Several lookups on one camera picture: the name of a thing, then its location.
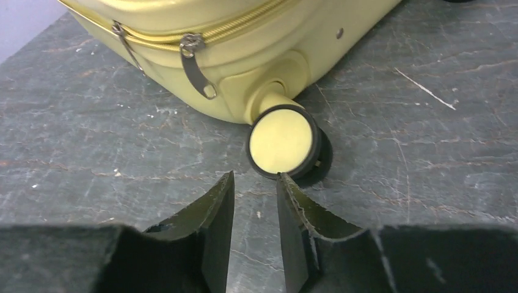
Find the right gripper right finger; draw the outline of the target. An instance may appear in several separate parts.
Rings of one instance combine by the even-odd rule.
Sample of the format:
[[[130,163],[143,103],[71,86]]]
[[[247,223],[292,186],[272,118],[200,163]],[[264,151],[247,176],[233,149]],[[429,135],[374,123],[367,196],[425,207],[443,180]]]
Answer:
[[[277,175],[277,209],[287,292],[380,292],[381,261],[371,233]]]

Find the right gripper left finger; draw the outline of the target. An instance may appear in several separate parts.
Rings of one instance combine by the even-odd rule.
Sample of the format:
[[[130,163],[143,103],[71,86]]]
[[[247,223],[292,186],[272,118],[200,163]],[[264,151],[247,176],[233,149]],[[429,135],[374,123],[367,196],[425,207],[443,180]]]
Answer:
[[[234,210],[234,173],[227,172],[146,230],[119,226],[93,291],[225,292]]]

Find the yellow hard-shell suitcase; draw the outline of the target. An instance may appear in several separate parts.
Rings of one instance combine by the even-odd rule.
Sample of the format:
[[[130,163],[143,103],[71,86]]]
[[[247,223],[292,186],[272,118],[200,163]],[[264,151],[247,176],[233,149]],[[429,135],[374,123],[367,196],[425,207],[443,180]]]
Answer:
[[[253,169],[312,185],[332,145],[295,98],[397,1],[64,1],[79,24],[188,106],[248,124]]]

